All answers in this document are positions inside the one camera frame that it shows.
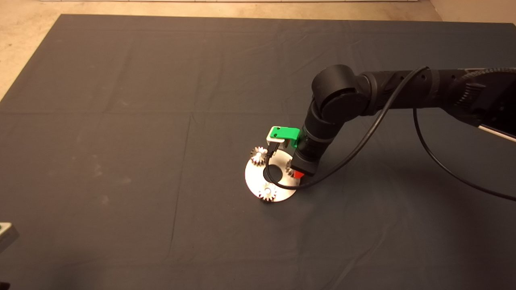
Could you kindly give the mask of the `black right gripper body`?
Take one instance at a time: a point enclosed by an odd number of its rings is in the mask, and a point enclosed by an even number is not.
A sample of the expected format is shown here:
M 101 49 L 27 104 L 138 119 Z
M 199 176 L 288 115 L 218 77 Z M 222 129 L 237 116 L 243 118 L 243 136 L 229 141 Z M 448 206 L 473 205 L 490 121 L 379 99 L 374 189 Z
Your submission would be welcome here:
M 315 176 L 323 154 L 324 147 L 321 146 L 298 146 L 291 160 L 291 168 L 307 176 Z

